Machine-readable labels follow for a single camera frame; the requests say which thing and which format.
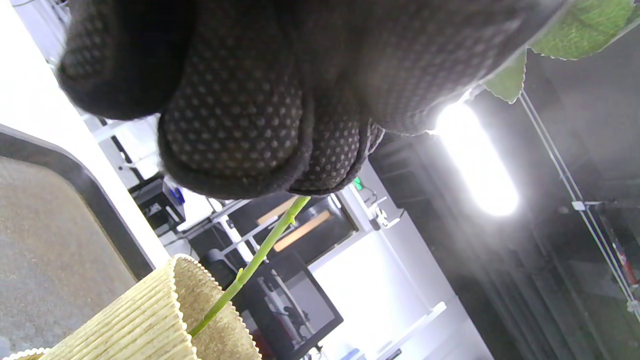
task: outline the glove finger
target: glove finger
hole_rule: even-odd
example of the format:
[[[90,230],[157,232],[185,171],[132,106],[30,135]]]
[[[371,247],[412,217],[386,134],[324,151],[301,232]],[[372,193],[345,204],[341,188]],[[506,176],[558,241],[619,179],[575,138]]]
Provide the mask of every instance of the glove finger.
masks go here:
[[[433,109],[489,76],[557,14],[565,0],[377,1],[358,66],[374,120],[416,135]]]
[[[108,119],[159,112],[180,80],[192,0],[78,0],[58,81],[78,107]]]
[[[384,130],[361,115],[348,87],[316,91],[316,123],[308,170],[289,191],[325,195],[351,183]]]
[[[305,112],[291,54],[268,0],[198,0],[183,79],[159,121],[165,169],[219,199],[285,190],[306,169]]]
[[[318,88],[334,86],[351,60],[348,7],[341,0],[282,2],[281,11],[294,14],[291,32],[298,39],[298,56],[312,69],[311,82]]]

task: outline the black frame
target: black frame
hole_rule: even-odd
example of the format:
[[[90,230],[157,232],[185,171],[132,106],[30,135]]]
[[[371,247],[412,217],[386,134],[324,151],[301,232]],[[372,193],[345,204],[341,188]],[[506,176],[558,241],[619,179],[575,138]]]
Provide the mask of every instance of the black frame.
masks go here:
[[[140,248],[93,174],[73,155],[57,145],[0,125],[0,156],[47,168],[69,184],[92,211],[125,266],[140,281],[154,266]]]
[[[311,282],[314,288],[317,290],[318,295],[322,298],[324,303],[327,305],[327,308],[332,312],[333,319],[326,323],[320,330],[314,333],[307,341],[304,342],[302,346],[297,348],[294,352],[290,353],[286,358],[278,357],[278,360],[298,360],[302,359],[311,349],[317,346],[317,344],[322,341],[329,333],[335,330],[340,324],[344,322],[342,315],[338,312],[338,309],[333,305],[333,302],[329,298],[329,296],[324,292],[324,289],[320,286],[316,278],[313,276],[309,268],[306,266],[305,262],[302,258],[296,253],[288,253],[283,255],[279,259],[274,259],[273,262],[263,263],[258,267],[256,273],[251,277],[249,282],[245,284],[245,286],[240,290],[236,299],[234,299],[234,304],[239,313],[242,313],[244,310],[250,309],[244,307],[244,296],[251,297],[253,294],[246,294],[247,291],[250,291],[251,285],[257,282],[257,279],[261,274],[270,270],[278,270],[278,263],[280,261],[292,261],[295,260],[300,264],[300,272],[303,273],[307,277],[307,279]]]

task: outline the white wall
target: white wall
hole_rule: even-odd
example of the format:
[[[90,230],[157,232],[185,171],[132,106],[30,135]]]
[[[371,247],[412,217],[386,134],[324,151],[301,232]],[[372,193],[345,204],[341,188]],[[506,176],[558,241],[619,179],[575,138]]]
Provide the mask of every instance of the white wall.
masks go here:
[[[11,0],[11,4],[23,1]],[[47,0],[36,0],[25,6],[14,8],[15,12],[31,33],[42,55],[49,61],[57,61],[60,57],[65,41],[65,26],[57,18]]]
[[[360,179],[379,198],[388,196],[370,164],[364,165]],[[391,200],[381,208],[389,219],[401,213]],[[447,309],[413,333],[398,359],[493,359],[410,217],[405,215],[391,229],[368,234],[335,252],[314,268],[314,276],[344,317],[344,323],[322,342],[328,359],[340,360],[359,348],[368,360],[375,360],[387,341],[441,301]]]

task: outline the green plant stem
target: green plant stem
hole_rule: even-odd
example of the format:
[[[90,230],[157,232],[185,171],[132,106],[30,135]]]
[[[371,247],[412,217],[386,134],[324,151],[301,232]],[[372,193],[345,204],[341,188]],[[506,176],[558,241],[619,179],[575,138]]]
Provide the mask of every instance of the green plant stem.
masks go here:
[[[296,218],[296,215],[305,207],[307,202],[309,201],[308,196],[299,196],[296,200],[291,204],[287,212],[282,215],[282,217],[276,223],[276,226],[271,230],[269,236],[267,236],[266,240],[262,243],[258,251],[255,253],[255,256],[249,262],[249,265],[243,270],[240,269],[238,271],[238,275],[234,282],[228,287],[228,289],[222,294],[222,296],[213,304],[211,309],[207,312],[204,318],[200,321],[198,325],[196,325],[191,331],[189,331],[189,335],[196,336],[202,329],[204,329],[213,318],[222,310],[222,308],[227,304],[227,302],[231,301],[231,299],[238,294],[240,289],[244,284],[249,280],[249,278],[253,275],[253,273],[258,269],[258,266],[264,261],[267,257],[267,254],[273,248],[276,241],[280,239],[282,233],[287,229],[289,224],[293,224]]]

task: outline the corrugated paper cup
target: corrugated paper cup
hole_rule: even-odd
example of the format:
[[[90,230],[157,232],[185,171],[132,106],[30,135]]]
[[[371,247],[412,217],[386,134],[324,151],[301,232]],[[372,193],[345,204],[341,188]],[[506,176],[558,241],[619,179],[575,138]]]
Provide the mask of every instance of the corrugated paper cup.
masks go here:
[[[198,336],[192,339],[187,333],[221,295],[202,265],[189,256],[176,256],[40,359],[260,359],[231,303]]]
[[[36,360],[40,359],[47,351],[49,351],[48,348],[32,348],[31,350],[21,351],[9,357],[4,357],[3,360]]]

